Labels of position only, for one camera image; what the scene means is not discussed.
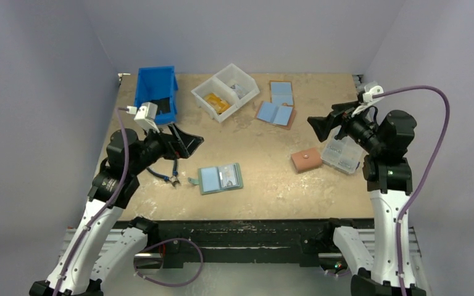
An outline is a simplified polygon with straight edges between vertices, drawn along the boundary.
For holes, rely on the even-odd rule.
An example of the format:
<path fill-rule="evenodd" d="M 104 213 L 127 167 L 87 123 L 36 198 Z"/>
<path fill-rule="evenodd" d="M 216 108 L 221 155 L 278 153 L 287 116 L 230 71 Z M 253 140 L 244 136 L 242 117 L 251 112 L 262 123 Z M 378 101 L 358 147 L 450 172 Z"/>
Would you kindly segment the green card holder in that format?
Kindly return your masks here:
<path fill-rule="evenodd" d="M 193 186 L 198 186 L 201 195 L 233 191 L 244 187 L 239 163 L 199 168 L 197 178 L 188 178 Z"/>

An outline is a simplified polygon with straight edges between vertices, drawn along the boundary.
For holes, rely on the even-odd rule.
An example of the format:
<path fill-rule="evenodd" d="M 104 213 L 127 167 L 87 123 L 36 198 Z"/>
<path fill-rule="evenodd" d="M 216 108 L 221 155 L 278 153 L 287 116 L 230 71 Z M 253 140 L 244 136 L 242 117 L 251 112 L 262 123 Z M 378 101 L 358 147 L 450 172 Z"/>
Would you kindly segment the credit card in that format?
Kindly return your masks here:
<path fill-rule="evenodd" d="M 246 88 L 242 87 L 237 83 L 231 85 L 230 88 L 236 93 L 238 99 L 244 98 L 249 93 Z"/>

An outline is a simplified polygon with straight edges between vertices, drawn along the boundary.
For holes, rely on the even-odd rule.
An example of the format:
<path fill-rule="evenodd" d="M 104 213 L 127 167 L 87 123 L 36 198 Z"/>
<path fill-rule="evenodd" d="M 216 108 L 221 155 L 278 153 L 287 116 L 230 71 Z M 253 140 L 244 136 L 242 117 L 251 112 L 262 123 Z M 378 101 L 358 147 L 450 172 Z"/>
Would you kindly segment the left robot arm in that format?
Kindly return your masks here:
<path fill-rule="evenodd" d="M 140 250 L 152 252 L 159 246 L 157 223 L 136 217 L 114 246 L 100 253 L 139 187 L 138 175 L 160 158 L 187 159 L 204 142 L 174 124 L 168 128 L 169 133 L 150 129 L 144 139 L 124 127 L 110 136 L 69 246 L 48 278 L 32 284 L 29 295 L 104 295 L 107 282 L 123 262 Z"/>

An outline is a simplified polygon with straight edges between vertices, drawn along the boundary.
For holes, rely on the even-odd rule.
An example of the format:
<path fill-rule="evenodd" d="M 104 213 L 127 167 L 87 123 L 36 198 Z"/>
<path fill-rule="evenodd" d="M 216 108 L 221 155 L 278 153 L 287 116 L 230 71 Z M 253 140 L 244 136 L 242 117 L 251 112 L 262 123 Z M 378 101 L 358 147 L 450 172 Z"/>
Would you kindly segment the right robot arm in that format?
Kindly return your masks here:
<path fill-rule="evenodd" d="M 348 136 L 367 152 L 362 172 L 374 214 L 374 253 L 349 226 L 324 231 L 323 246 L 339 249 L 346 259 L 352 273 L 351 295 L 426 295 L 410 263 L 407 215 L 412 171 L 404 156 L 417 122 L 405 111 L 392 110 L 376 124 L 367 119 L 366 110 L 356 114 L 356 107 L 355 102 L 335 104 L 326 117 L 307 121 L 319 141 L 339 128 L 336 139 Z"/>

